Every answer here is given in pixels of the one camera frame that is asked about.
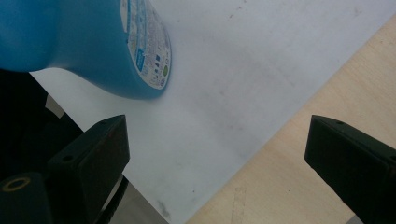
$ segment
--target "plastic bottle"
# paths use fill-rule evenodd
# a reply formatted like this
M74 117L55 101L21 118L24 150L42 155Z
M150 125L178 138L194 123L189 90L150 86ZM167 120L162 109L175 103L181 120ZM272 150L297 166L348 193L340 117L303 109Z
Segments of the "plastic bottle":
M169 37L149 0L3 0L0 68L69 70L120 96L149 99L169 77Z

